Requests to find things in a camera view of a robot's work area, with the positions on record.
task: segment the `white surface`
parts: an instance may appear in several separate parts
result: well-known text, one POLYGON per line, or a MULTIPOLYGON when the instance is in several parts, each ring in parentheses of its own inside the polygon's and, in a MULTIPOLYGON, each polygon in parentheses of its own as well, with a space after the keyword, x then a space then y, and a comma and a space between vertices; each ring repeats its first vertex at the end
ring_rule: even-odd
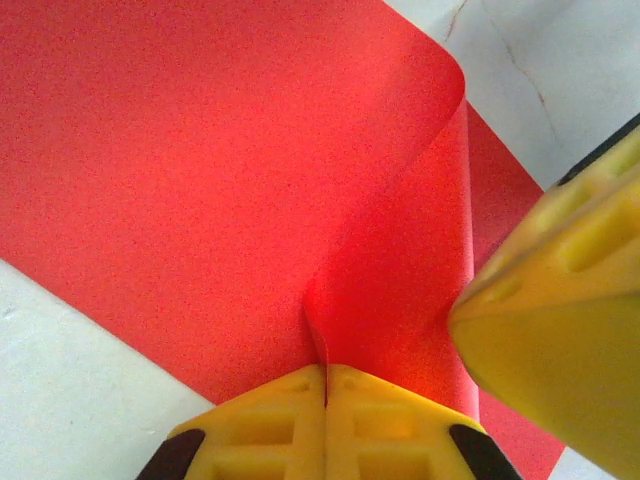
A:
MULTIPOLYGON (((637 0, 389 0, 461 63, 468 97, 549 186, 640 112, 637 0)), ((0 262, 0 480, 133 479, 210 404, 0 262)), ((571 451, 553 480, 606 478, 571 451)))

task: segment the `crack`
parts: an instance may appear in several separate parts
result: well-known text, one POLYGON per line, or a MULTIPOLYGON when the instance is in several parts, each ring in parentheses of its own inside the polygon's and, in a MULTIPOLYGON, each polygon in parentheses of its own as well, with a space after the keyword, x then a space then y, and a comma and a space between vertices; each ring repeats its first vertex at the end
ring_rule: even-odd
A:
POLYGON ((453 17, 451 18, 451 23, 449 24, 449 30, 447 30, 447 35, 444 37, 445 42, 449 40, 449 37, 453 33, 453 29, 455 28, 456 22, 458 21, 458 15, 460 15, 460 12, 462 11, 462 9, 464 8, 464 6, 467 4, 468 1, 469 0, 463 0, 460 6, 456 9, 455 13, 453 14, 453 17))
POLYGON ((489 10, 487 9, 487 4, 485 3, 485 0, 480 0, 480 2, 482 3, 482 9, 487 14, 487 18, 489 19, 489 22, 491 22, 491 26, 496 31, 496 33, 500 36, 500 40, 502 40, 502 43, 504 44, 504 47, 505 47, 505 49, 507 51, 507 55, 509 55, 509 59, 511 60, 511 63, 513 64, 514 67, 516 67, 516 70, 518 70, 522 75, 524 75, 524 77, 529 81, 529 83, 531 84, 533 89, 536 91, 536 96, 538 97, 538 100, 540 101, 540 106, 542 107, 542 110, 544 111, 545 117, 547 117, 547 122, 549 122, 549 128, 551 129, 551 133, 553 134, 554 138, 556 139, 556 141, 558 143, 562 143, 560 141, 560 136, 558 135, 558 131, 556 130, 556 127, 554 126, 553 122, 551 121, 551 115, 549 115, 549 109, 547 108, 547 100, 544 98, 544 95, 542 95, 542 92, 538 88, 538 85, 536 84, 536 82, 533 80, 533 77, 531 76, 531 74, 527 70, 525 70, 525 68, 522 67, 518 63, 518 61, 516 60, 516 56, 513 53, 513 49, 511 48, 511 45, 509 45, 509 43, 507 42, 507 39, 504 38, 504 34, 500 30, 500 28, 498 28, 498 25, 496 24, 495 20, 493 19, 493 17, 489 13, 489 10))

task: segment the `dark edge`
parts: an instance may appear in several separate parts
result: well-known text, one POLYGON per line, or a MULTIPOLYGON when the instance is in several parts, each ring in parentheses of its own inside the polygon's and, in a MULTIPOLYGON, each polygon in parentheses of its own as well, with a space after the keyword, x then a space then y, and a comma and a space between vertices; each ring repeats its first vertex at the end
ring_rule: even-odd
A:
POLYGON ((165 440, 136 480, 184 480, 204 437, 202 430, 192 429, 165 440))
POLYGON ((522 480, 489 435, 460 424, 451 425, 449 435, 476 480, 522 480))
POLYGON ((561 186, 573 180, 580 172, 604 155, 614 145, 620 142, 620 140, 629 135, 638 125, 640 125, 640 113, 625 123, 616 133, 602 142, 593 152, 571 167, 571 170, 569 170, 565 176, 558 181, 557 185, 561 186))

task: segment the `white floor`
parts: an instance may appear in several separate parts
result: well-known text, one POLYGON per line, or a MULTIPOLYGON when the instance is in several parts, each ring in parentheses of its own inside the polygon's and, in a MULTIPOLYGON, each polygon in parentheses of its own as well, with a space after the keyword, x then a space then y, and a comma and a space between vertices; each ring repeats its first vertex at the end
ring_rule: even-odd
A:
MULTIPOLYGON (((543 187, 640 112, 637 0, 390 0, 543 187)), ((211 406, 0 262, 0 480, 134 478, 211 406)), ((551 478, 607 477, 566 451, 551 478)))

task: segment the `red sheet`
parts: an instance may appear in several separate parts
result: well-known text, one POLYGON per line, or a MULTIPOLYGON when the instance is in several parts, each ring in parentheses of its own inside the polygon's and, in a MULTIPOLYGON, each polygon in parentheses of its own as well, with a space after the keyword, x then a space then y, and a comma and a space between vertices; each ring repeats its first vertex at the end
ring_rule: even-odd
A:
MULTIPOLYGON (((428 327, 365 349, 395 338, 387 377, 475 413, 443 328, 472 270, 464 84, 433 41, 377 0, 36 0, 1 15, 2 258, 215 402, 317 360, 314 274, 382 294, 369 273, 395 272, 380 305, 424 307, 428 327), (376 255, 391 247, 406 249, 376 255), (414 267, 437 273, 424 298, 414 267)), ((470 115, 474 222, 500 208, 474 223, 488 250, 539 192, 470 115), (491 169, 475 167, 474 132, 491 169)), ((355 299, 333 308, 359 312, 355 299)))

